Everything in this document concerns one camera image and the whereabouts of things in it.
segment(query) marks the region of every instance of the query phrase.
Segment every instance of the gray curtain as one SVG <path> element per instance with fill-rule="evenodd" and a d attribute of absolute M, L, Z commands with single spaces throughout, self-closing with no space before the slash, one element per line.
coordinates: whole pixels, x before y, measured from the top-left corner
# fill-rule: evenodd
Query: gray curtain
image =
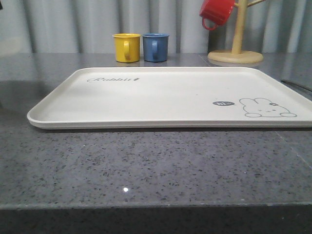
<path fill-rule="evenodd" d="M 1 0 L 0 55 L 114 53 L 112 34 L 170 34 L 169 53 L 230 49 L 237 10 L 208 32 L 203 0 Z M 243 48 L 312 52 L 312 0 L 267 0 L 248 8 Z"/>

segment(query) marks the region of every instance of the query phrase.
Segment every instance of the countertop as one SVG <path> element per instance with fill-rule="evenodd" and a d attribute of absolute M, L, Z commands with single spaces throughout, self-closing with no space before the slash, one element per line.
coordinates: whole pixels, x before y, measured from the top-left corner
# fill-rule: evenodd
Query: countertop
<path fill-rule="evenodd" d="M 264 54 L 253 68 L 312 87 L 311 61 Z M 311 128 L 42 130 L 26 118 L 81 68 L 218 65 L 204 54 L 129 64 L 112 54 L 0 58 L 0 210 L 311 205 Z"/>

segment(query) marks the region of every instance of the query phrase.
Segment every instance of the cup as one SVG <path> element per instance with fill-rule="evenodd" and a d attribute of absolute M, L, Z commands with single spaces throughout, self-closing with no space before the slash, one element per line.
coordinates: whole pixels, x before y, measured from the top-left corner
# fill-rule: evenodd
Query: cup
<path fill-rule="evenodd" d="M 214 30 L 218 26 L 224 25 L 233 11 L 234 4 L 235 0 L 205 0 L 199 12 L 204 28 Z M 214 26 L 207 27 L 205 19 L 214 22 Z"/>
<path fill-rule="evenodd" d="M 114 34 L 116 61 L 137 62 L 140 60 L 140 34 Z"/>
<path fill-rule="evenodd" d="M 168 58 L 168 34 L 147 33 L 143 35 L 144 60 L 163 62 Z"/>

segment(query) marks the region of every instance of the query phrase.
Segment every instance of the mug handle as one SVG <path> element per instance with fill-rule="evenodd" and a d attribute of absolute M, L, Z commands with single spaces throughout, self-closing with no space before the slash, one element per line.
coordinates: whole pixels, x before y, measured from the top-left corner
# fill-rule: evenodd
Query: mug handle
<path fill-rule="evenodd" d="M 156 40 L 153 40 L 152 41 L 153 59 L 158 59 L 157 50 L 158 50 L 158 42 Z"/>
<path fill-rule="evenodd" d="M 205 19 L 204 18 L 202 18 L 201 24 L 204 26 L 205 29 L 208 29 L 209 31 L 212 31 L 212 30 L 214 30 L 214 29 L 216 29 L 218 27 L 217 24 L 215 24 L 212 28 L 207 27 L 205 25 Z"/>
<path fill-rule="evenodd" d="M 130 59 L 130 44 L 129 44 L 129 42 L 128 41 L 124 41 L 123 42 L 123 48 L 124 48 L 124 53 L 125 53 L 125 57 L 126 57 L 126 59 L 127 60 L 129 60 Z"/>

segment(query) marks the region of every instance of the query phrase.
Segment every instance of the white tray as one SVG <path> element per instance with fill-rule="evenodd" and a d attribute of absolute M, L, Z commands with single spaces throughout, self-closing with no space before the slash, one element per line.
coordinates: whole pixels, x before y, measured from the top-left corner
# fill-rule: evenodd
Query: white tray
<path fill-rule="evenodd" d="M 27 118 L 43 129 L 311 127 L 312 102 L 251 68 L 86 68 Z"/>

